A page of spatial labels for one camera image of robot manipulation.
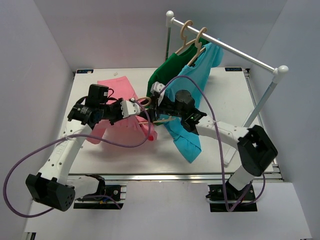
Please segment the beige plastic hanger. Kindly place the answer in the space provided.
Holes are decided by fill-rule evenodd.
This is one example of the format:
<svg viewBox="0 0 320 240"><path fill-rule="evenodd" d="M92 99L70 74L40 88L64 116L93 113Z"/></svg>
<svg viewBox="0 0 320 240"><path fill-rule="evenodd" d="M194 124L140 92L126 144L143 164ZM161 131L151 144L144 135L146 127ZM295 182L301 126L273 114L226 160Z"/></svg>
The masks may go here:
<svg viewBox="0 0 320 240"><path fill-rule="evenodd" d="M173 116L160 117L160 114L156 113L156 111L152 108L153 100L151 97L140 97L136 99L136 101L144 107L144 109L148 113L149 119L153 124L160 125L176 119L176 117Z"/></svg>

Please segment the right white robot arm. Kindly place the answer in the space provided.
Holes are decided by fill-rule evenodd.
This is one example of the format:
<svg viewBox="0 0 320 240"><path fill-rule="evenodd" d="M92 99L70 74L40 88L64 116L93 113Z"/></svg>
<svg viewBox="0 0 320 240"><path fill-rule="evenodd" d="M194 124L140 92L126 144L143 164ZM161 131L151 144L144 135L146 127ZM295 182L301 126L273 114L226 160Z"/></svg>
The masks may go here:
<svg viewBox="0 0 320 240"><path fill-rule="evenodd" d="M201 112L195 106L195 100L187 90L179 90L174 100L170 100L160 90L151 91L151 109L148 112L154 120L160 114L180 119L179 125L187 132L220 140L239 152L241 165L227 180L226 195L236 200L244 193L244 188L255 177L260 177L278 155L278 150L259 126L239 127Z"/></svg>

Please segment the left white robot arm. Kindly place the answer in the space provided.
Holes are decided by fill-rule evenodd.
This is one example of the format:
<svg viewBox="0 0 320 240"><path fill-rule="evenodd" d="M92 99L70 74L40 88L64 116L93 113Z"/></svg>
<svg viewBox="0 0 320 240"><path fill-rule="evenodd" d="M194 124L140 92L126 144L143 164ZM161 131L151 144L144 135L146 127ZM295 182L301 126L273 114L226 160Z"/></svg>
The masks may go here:
<svg viewBox="0 0 320 240"><path fill-rule="evenodd" d="M91 84L88 94L71 108L62 141L56 143L38 173L26 178L25 184L35 202L65 212L79 198L89 196L99 200L105 196L103 177L89 174L69 182L68 176L84 141L100 121L109 120L114 124L137 112L133 102L109 97L108 92L107 86Z"/></svg>

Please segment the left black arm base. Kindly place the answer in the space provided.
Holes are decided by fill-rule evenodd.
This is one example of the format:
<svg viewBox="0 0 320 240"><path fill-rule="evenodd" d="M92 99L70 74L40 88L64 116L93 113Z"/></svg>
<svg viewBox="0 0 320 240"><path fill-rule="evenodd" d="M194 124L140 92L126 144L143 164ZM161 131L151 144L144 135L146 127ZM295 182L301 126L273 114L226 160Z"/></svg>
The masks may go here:
<svg viewBox="0 0 320 240"><path fill-rule="evenodd" d="M74 209L121 210L126 199L125 185L106 183L102 176L96 174L78 177L73 186L79 196L74 201Z"/></svg>

